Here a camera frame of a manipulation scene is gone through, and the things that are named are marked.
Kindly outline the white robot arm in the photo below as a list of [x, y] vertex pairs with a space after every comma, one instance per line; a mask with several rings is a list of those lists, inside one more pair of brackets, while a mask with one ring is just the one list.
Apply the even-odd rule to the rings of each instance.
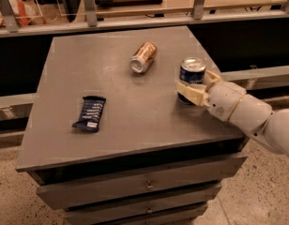
[[207, 107], [222, 122], [236, 126], [268, 151], [289, 158], [289, 109], [274, 112], [268, 103], [210, 70], [205, 72], [202, 84], [177, 82], [176, 90], [195, 105]]

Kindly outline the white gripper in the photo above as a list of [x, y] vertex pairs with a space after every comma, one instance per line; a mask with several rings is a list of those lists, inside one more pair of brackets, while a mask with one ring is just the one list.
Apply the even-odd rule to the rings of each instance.
[[184, 102], [210, 106], [209, 113], [221, 121], [228, 120], [238, 101], [247, 94], [243, 87], [233, 82], [223, 82], [219, 74], [208, 69], [203, 84], [177, 82], [176, 91]]

